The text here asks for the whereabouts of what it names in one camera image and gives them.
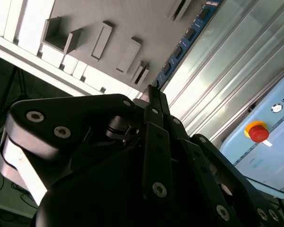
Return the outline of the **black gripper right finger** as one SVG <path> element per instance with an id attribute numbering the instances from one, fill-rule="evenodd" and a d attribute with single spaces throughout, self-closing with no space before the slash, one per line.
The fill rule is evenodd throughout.
<path id="1" fill-rule="evenodd" d="M 203 135 L 189 137 L 156 90 L 177 161 L 175 194 L 184 197 L 188 224 L 196 227 L 282 227 L 280 213 Z"/>

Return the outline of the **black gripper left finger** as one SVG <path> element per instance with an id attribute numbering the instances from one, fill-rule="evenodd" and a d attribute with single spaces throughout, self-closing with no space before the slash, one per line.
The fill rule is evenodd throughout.
<path id="1" fill-rule="evenodd" d="M 8 111 L 0 156 L 7 178 L 25 186 L 37 205 L 59 180 L 101 162 L 103 148 L 128 146 L 130 119 L 163 119 L 156 88 L 137 101 L 121 94 L 19 101 Z"/>

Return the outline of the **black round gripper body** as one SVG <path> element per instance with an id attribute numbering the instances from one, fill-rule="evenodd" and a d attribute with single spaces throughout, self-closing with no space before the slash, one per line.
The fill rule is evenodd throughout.
<path id="1" fill-rule="evenodd" d="M 204 156 L 181 125 L 130 119 L 138 134 L 105 158 L 59 180 L 43 197 L 36 227 L 190 227 L 201 213 Z"/>

